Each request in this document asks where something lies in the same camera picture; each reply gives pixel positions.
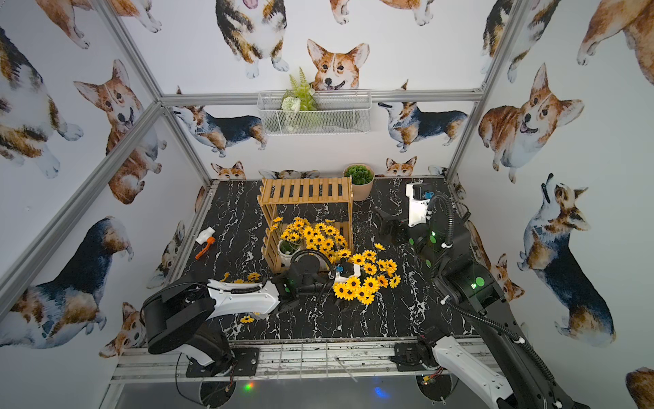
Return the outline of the sunflower pot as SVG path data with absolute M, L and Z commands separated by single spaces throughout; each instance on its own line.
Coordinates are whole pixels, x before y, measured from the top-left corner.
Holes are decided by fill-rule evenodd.
M 345 262 L 352 256 L 349 242 L 334 223 L 308 225 L 302 236 L 309 250 L 320 252 L 332 263 Z
M 346 283 L 335 283 L 331 288 L 334 296 L 342 301 L 371 305 L 379 291 L 397 288 L 402 281 L 399 265 L 388 256 L 386 246 L 380 243 L 374 243 L 371 249 L 352 253 L 345 262 L 359 264 L 361 276 L 350 277 Z
M 272 231 L 279 230 L 281 233 L 278 244 L 278 255 L 282 267 L 289 267 L 292 257 L 303 247 L 305 238 L 304 230 L 308 226 L 308 220 L 301 217 L 295 217 L 293 222 L 286 228 L 282 226 L 283 218 L 277 216 L 272 220 Z
M 216 281 L 211 286 L 216 295 L 216 317 L 239 315 L 239 321 L 250 324 L 267 318 L 271 299 L 262 283 L 245 282 L 237 279 L 235 282 L 226 282 L 228 274 L 222 281 Z

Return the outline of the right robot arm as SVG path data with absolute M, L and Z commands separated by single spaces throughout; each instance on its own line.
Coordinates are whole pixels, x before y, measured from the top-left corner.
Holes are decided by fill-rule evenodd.
M 492 370 L 440 329 L 419 338 L 427 364 L 436 364 L 462 381 L 490 408 L 581 408 L 514 320 L 504 291 L 473 253 L 469 216 L 459 215 L 445 194 L 409 199 L 408 217 L 373 210 L 383 238 L 407 243 L 439 302 L 458 312 L 480 335 L 499 368 Z

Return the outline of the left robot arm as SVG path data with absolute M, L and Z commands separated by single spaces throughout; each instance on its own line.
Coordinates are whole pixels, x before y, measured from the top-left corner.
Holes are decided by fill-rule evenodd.
M 226 283 L 188 274 L 143 303 L 148 353 L 177 352 L 201 373 L 226 373 L 237 358 L 226 336 L 209 329 L 209 321 L 239 314 L 265 319 L 280 315 L 296 308 L 304 297 L 324 295 L 336 277 L 334 264 L 313 250 L 296 253 L 286 271 L 262 283 Z

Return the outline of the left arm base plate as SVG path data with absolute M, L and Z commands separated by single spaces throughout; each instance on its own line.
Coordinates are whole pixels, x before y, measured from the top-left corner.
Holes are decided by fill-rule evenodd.
M 258 348 L 236 348 L 229 355 L 209 364 L 201 366 L 195 359 L 189 359 L 186 371 L 187 378 L 213 378 L 213 377 L 252 377 L 255 376 L 259 355 Z

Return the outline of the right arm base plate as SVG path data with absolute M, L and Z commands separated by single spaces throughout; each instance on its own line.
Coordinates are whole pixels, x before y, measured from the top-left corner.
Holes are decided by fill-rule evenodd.
M 438 369 L 432 349 L 423 342 L 395 344 L 394 355 L 390 357 L 399 372 L 427 371 Z

